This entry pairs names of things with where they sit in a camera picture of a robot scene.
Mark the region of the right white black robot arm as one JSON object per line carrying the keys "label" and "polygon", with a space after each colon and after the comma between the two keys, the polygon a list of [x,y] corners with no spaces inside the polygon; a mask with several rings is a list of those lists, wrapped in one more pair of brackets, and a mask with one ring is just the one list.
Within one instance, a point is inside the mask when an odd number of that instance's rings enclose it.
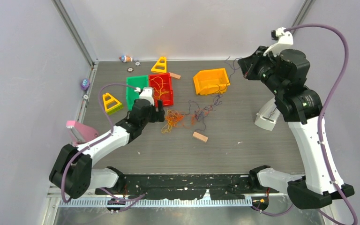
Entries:
{"label": "right white black robot arm", "polygon": [[354,195],[354,187],[344,183],[325,144],[322,101],[305,85],[310,68],[306,55],[285,49],[275,56],[264,54],[265,50],[258,47],[252,55],[239,59],[238,65],[246,79],[261,81],[274,94],[275,106],[298,145],[305,174],[291,175],[262,165],[250,170],[250,189],[284,193],[299,209],[320,209],[333,200]]}

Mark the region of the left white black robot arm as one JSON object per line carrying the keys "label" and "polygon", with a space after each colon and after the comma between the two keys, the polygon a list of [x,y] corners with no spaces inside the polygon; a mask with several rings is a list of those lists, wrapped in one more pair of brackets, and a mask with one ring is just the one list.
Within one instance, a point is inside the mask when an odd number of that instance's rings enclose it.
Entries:
{"label": "left white black robot arm", "polygon": [[112,193],[120,194],[125,188],[123,174],[113,167],[93,169],[93,165],[112,151],[131,143],[149,122],[164,120],[162,100],[158,100],[157,106],[146,99],[135,100],[127,116],[105,134],[79,146],[64,145],[49,174],[49,181],[72,199],[97,188],[108,188]]}

